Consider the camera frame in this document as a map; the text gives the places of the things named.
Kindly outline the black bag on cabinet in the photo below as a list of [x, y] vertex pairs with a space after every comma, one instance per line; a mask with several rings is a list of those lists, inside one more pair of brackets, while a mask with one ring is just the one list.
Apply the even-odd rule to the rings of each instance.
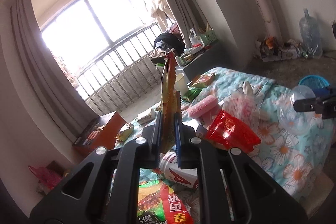
[[161, 33], [155, 39], [155, 41], [153, 43], [153, 47], [156, 48], [156, 49], [158, 49], [158, 48], [173, 49], [174, 48], [174, 50], [175, 50], [175, 52], [177, 53], [178, 56], [180, 56], [184, 52], [184, 50], [186, 49], [184, 42], [170, 32]]

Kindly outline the white red bottle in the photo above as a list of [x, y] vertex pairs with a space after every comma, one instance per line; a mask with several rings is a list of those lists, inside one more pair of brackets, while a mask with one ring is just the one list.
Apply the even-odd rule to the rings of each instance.
[[177, 154], [175, 152], [161, 153], [158, 168], [160, 173], [172, 182], [190, 189], [198, 187], [197, 169], [181, 169], [177, 165]]

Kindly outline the yellow brown snack wrapper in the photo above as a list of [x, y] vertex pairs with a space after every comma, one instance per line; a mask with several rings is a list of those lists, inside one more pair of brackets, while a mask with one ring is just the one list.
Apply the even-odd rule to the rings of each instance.
[[178, 99], [175, 90], [176, 67], [175, 54], [166, 54], [162, 72], [161, 102], [162, 102], [162, 135], [161, 153], [167, 153], [175, 145], [174, 115], [178, 110]]

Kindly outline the red plastic bag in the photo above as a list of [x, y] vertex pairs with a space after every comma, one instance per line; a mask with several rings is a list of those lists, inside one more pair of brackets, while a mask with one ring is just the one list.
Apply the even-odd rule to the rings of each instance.
[[261, 143], [260, 138], [240, 119], [221, 110], [210, 125], [205, 139], [214, 141], [229, 150], [233, 147], [245, 153], [254, 150]]

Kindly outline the yellow snack packet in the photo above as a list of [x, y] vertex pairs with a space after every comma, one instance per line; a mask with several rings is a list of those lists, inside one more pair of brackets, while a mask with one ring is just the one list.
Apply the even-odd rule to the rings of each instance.
[[122, 126], [120, 131], [116, 135], [116, 139], [120, 142], [126, 141], [126, 139], [130, 136], [130, 134], [134, 130], [134, 125], [131, 123], [126, 123]]

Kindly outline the metal balcony railing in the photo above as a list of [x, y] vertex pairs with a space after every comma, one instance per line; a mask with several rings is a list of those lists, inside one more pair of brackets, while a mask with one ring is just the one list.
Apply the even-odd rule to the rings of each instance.
[[161, 83], [161, 70], [150, 59], [160, 34], [156, 22], [144, 26], [82, 71], [76, 90], [96, 114], [121, 112]]

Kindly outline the white plastic jug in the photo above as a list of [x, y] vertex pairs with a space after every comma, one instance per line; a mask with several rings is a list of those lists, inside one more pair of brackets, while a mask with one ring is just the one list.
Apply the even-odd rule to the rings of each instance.
[[191, 42], [192, 47], [194, 48], [204, 46], [201, 37], [196, 34], [193, 28], [190, 30], [189, 40]]

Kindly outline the empty blue water jug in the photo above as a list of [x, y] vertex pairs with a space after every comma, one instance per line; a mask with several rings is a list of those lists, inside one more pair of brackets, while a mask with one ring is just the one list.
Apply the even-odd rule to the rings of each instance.
[[303, 12], [304, 16], [299, 20], [299, 30], [305, 52], [309, 57], [319, 59], [323, 51], [318, 22], [309, 15], [307, 8], [304, 8]]

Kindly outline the clutter pile on floor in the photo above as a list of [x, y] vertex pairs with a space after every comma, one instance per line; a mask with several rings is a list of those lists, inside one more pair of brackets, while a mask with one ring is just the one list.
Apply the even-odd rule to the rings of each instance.
[[262, 41], [255, 41], [253, 56], [263, 62], [274, 62], [306, 58], [307, 54], [302, 43], [294, 39], [289, 39], [281, 46], [275, 37], [270, 36]]

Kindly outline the clear red-print plastic bag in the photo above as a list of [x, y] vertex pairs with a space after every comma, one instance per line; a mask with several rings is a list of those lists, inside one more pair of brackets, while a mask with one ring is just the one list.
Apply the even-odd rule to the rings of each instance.
[[254, 133], [260, 122], [268, 121], [270, 115], [261, 109], [261, 100], [238, 90], [224, 99], [222, 109], [231, 116], [243, 121]]

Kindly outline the left grey curtain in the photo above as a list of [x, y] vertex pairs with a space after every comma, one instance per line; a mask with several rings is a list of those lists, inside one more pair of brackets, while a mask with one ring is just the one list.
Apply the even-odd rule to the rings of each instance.
[[16, 48], [30, 85], [51, 119], [74, 142], [98, 115], [68, 81], [43, 41], [31, 0], [15, 0], [10, 14]]

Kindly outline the rolled wallpaper tube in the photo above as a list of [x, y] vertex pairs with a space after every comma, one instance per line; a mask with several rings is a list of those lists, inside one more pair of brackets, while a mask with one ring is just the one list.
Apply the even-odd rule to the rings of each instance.
[[273, 8], [271, 0], [255, 0], [259, 8], [260, 14], [265, 24], [267, 37], [274, 37], [280, 46], [283, 46], [280, 26], [278, 24], [277, 16]]

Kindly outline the green plastic basket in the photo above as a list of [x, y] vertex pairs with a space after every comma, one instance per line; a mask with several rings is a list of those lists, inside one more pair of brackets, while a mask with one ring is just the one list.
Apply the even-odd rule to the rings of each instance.
[[204, 31], [201, 28], [198, 28], [198, 36], [197, 38], [201, 41], [203, 46], [208, 46], [211, 43], [217, 41], [216, 33], [213, 29], [209, 29], [208, 31]]

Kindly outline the floral quilt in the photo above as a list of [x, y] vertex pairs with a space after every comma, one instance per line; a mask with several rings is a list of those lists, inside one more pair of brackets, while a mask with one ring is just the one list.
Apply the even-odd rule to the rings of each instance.
[[277, 117], [277, 108], [290, 89], [277, 85], [273, 79], [226, 68], [214, 68], [209, 72], [215, 74], [210, 86], [204, 88], [193, 102], [182, 102], [182, 120], [190, 120], [189, 106], [208, 95], [216, 96], [219, 102], [226, 101], [248, 81], [260, 112], [267, 116], [265, 121], [259, 122], [256, 131], [261, 144], [250, 156], [303, 206], [308, 217], [312, 217], [334, 186], [322, 169], [335, 141], [335, 121], [309, 113], [308, 130], [302, 135], [293, 135], [282, 127]]

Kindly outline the green chips bag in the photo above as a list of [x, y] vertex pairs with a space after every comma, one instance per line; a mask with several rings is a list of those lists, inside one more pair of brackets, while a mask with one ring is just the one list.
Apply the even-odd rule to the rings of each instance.
[[194, 220], [174, 190], [155, 180], [138, 188], [137, 223], [193, 224]]

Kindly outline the red brown wooden box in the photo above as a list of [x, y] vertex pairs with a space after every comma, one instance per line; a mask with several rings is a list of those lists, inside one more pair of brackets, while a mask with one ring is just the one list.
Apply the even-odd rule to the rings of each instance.
[[116, 111], [93, 119], [72, 147], [84, 157], [98, 147], [105, 147], [107, 150], [114, 149], [116, 136], [125, 124], [126, 121]]

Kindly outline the green wrapper under cup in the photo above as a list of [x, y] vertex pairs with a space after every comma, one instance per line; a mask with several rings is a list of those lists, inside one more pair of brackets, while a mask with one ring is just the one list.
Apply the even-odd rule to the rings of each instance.
[[201, 93], [201, 88], [191, 88], [189, 89], [183, 96], [182, 100], [183, 102], [191, 103], [197, 96]]

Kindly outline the white paper cup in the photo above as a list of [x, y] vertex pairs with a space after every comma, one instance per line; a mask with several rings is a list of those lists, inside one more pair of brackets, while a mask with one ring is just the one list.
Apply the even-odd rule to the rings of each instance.
[[175, 90], [180, 92], [180, 95], [183, 96], [189, 91], [189, 87], [186, 81], [186, 76], [184, 73], [178, 73], [175, 79]]

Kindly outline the dark grey cabinet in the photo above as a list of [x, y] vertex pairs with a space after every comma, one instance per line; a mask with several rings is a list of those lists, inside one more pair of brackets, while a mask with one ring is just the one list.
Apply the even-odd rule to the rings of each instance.
[[210, 47], [197, 55], [188, 64], [175, 67], [177, 73], [184, 73], [192, 80], [195, 76], [201, 75], [216, 67], [232, 68], [234, 65], [234, 54], [237, 53], [236, 46], [229, 47], [221, 40], [213, 42]]

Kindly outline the orange green snack box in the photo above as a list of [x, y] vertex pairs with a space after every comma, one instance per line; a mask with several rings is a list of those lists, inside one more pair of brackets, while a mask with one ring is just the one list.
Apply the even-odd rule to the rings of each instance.
[[215, 72], [204, 73], [195, 77], [189, 84], [189, 88], [206, 88], [214, 81]]

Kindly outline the small beige snack packet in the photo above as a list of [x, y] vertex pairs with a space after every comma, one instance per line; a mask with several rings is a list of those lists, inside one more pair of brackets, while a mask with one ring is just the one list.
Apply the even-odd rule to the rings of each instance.
[[152, 121], [155, 118], [155, 110], [153, 108], [149, 108], [146, 111], [138, 114], [136, 121], [138, 124], [143, 125]]

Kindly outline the blue mesh trash basket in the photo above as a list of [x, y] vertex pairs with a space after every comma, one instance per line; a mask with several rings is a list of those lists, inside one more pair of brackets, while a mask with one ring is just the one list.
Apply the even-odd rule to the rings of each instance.
[[308, 86], [311, 89], [322, 89], [330, 86], [328, 80], [318, 75], [308, 75], [300, 79], [299, 85]]

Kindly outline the pink mesh sponge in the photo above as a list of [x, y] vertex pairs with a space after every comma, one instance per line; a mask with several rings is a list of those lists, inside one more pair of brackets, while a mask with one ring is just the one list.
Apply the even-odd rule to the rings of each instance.
[[188, 108], [187, 112], [189, 117], [196, 119], [203, 117], [212, 119], [221, 110], [218, 98], [213, 95], [208, 95], [194, 106]]

